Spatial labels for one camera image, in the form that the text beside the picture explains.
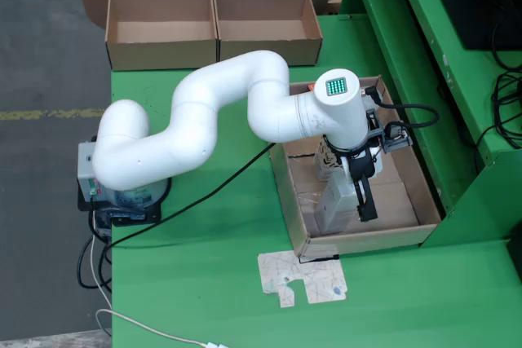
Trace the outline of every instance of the green frame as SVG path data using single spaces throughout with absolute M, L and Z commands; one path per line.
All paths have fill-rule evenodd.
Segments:
M 494 77 L 502 70 L 488 52 L 462 48 L 440 7 L 440 0 L 343 0 L 339 17 L 369 18 L 394 81 L 390 89 L 396 89 L 392 92 L 395 99 L 408 104 L 430 104 L 441 114 L 435 126 L 414 130 L 417 151 L 445 212 L 443 222 L 425 245 L 501 239 L 509 236 L 522 219 L 522 205 L 517 200 L 522 190 L 522 152 L 510 148 L 494 131 L 488 133 L 480 145 L 482 160 L 478 158 L 484 168 L 477 175 L 474 163 L 479 154 L 459 139 L 448 104 L 437 92 L 437 70 L 421 34 L 430 42 L 440 71 L 447 73 L 450 91 L 475 141 L 492 121 L 490 106 L 480 102 L 489 100 Z M 438 20 L 427 18 L 433 10 L 439 11 Z M 449 66 L 444 53 L 451 54 L 451 59 L 458 55 L 461 61 Z M 510 52 L 507 58 L 522 61 L 522 53 Z M 422 111 L 407 115 L 415 122 L 429 116 Z

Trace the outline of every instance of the white cylinder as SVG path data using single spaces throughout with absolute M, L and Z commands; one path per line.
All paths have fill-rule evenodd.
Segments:
M 337 148 L 358 147 L 368 134 L 368 120 L 362 99 L 359 78 L 347 69 L 332 69 L 323 73 L 314 87 L 321 108 L 338 123 L 326 137 Z

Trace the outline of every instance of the white cable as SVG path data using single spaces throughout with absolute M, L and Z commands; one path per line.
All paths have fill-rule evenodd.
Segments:
M 95 224 L 96 224 L 95 216 L 93 214 L 92 226 L 96 230 L 96 225 Z M 95 268 L 94 268 L 94 263 L 93 263 L 94 248 L 95 248 L 95 236 L 93 235 L 92 236 L 92 242 L 91 242 L 91 272 L 92 272 L 92 277 L 94 278 L 94 280 L 96 282 L 96 285 L 98 286 L 98 289 L 100 290 L 101 294 L 104 296 L 105 301 L 107 302 L 108 307 L 111 309 L 111 310 L 99 309 L 98 311 L 96 311 L 96 314 L 95 314 L 96 322 L 98 323 L 98 326 L 100 327 L 101 330 L 103 330 L 105 333 L 107 333 L 110 337 L 112 336 L 111 333 L 106 328 L 104 328 L 102 326 L 102 324 L 100 322 L 100 318 L 98 316 L 100 313 L 109 313 L 109 314 L 115 315 L 116 317 L 120 317 L 121 319 L 124 319 L 125 321 L 131 322 L 134 325 L 140 326 L 141 328 L 147 329 L 149 332 L 156 333 L 159 336 L 170 338 L 171 340 L 187 342 L 187 343 L 190 343 L 190 344 L 198 344 L 199 346 L 202 346 L 203 348 L 207 348 L 207 344 L 204 344 L 202 342 L 194 341 L 194 340 L 188 340 L 188 339 L 181 338 L 181 337 L 176 337 L 176 336 L 171 336 L 170 334 L 166 334 L 166 333 L 160 332 L 160 331 L 158 331 L 156 329 L 150 328 L 149 326 L 144 325 L 144 324 L 142 324 L 142 323 L 140 323 L 140 322 L 138 322 L 138 321 L 136 321 L 136 320 L 134 320 L 132 318 L 126 317 L 123 314 L 120 314 L 120 313 L 117 313 L 117 312 L 113 311 L 113 305 L 111 305 L 111 302 L 109 301 L 107 295 L 105 295 L 105 292 L 101 288 L 100 283 L 98 283 L 98 279 L 96 279 L 96 273 L 95 273 Z M 209 348 L 212 347 L 212 346 L 216 346 L 216 345 L 211 345 L 211 343 L 208 344 Z
M 204 344 L 202 342 L 199 342 L 199 341 L 194 341 L 194 340 L 188 340 L 186 338 L 181 338 L 181 337 L 176 337 L 176 336 L 171 336 L 170 334 L 166 334 L 166 333 L 163 333 L 163 332 L 160 332 L 159 330 L 156 330 L 156 329 L 153 329 L 153 328 L 150 328 L 149 326 L 145 325 L 145 324 L 142 324 L 138 321 L 135 321 L 133 320 L 132 318 L 129 318 L 129 317 L 125 317 L 124 315 L 120 314 L 120 313 L 117 313 L 116 311 L 112 311 L 112 310 L 107 310 L 107 309 L 99 309 L 98 311 L 96 311 L 96 321 L 98 321 L 98 325 L 100 325 L 100 320 L 98 319 L 98 315 L 100 313 L 109 313 L 109 314 L 112 314 L 112 315 L 115 315 L 116 317 L 120 317 L 121 319 L 124 319 L 125 321 L 128 321 L 136 326 L 139 326 L 143 329 L 147 329 L 149 332 L 152 332 L 152 333 L 155 333 L 159 336 L 163 336 L 163 337 L 166 337 L 166 338 L 170 338 L 171 340 L 176 340 L 176 341 L 181 341 L 181 342 L 187 342 L 189 344 L 197 344 L 199 346 L 202 346 L 203 348 L 207 348 L 207 344 Z
M 95 221 L 95 215 L 94 213 L 92 214 L 92 226 L 93 228 L 96 230 L 96 221 Z M 92 272 L 92 277 L 94 278 L 95 282 L 96 282 L 96 285 L 98 286 L 98 289 L 100 290 L 101 294 L 104 296 L 105 298 L 105 301 L 107 302 L 107 305 L 108 305 L 108 308 L 112 310 L 113 308 L 113 305 L 111 305 L 111 302 L 109 301 L 107 295 L 105 295 L 105 292 L 104 290 L 101 288 L 100 286 L 100 283 L 98 283 L 98 279 L 96 279 L 96 273 L 95 273 L 95 268 L 94 268 L 94 263 L 92 262 L 92 258 L 93 258 L 93 253 L 94 253 L 94 250 L 95 250 L 95 240 L 96 240 L 96 237 L 92 236 L 92 242 L 91 242 L 91 272 Z
M 94 230 L 96 230 L 96 220 L 95 220 L 95 213 L 93 212 L 92 214 L 92 227 L 94 228 Z M 113 305 L 111 305 L 111 302 L 109 301 L 107 295 L 105 295 L 105 292 L 104 290 L 101 288 L 100 286 L 100 283 L 98 283 L 98 279 L 96 279 L 96 273 L 95 273 L 95 268 L 94 268 L 94 263 L 92 262 L 92 255 L 94 253 L 94 250 L 95 250 L 95 241 L 96 241 L 96 237 L 95 235 L 93 234 L 92 235 L 92 241 L 91 241 L 91 272 L 92 272 L 92 277 L 93 279 L 95 280 L 95 283 L 96 285 L 98 286 L 98 289 L 100 290 L 101 294 L 104 296 L 105 298 L 105 301 L 107 302 L 108 304 L 108 307 L 110 309 L 113 308 Z M 101 330 L 103 330 L 105 333 L 107 333 L 107 335 L 109 337 L 112 337 L 113 335 L 111 334 L 111 332 L 109 332 L 106 328 L 104 328 L 101 323 L 100 323 L 100 320 L 98 319 L 98 316 L 96 316 L 96 322 L 98 323 L 98 326 L 100 327 Z

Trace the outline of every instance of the label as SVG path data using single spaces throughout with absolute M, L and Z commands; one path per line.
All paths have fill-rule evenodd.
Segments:
M 117 204 L 123 207 L 140 207 L 149 203 L 153 196 L 146 187 L 138 187 L 130 191 L 116 191 L 115 198 Z

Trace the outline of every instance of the control box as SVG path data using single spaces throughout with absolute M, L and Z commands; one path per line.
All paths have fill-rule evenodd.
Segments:
M 78 184 L 86 202 L 107 201 L 107 192 L 104 186 L 95 177 L 92 168 L 92 154 L 95 151 L 96 142 L 78 144 Z

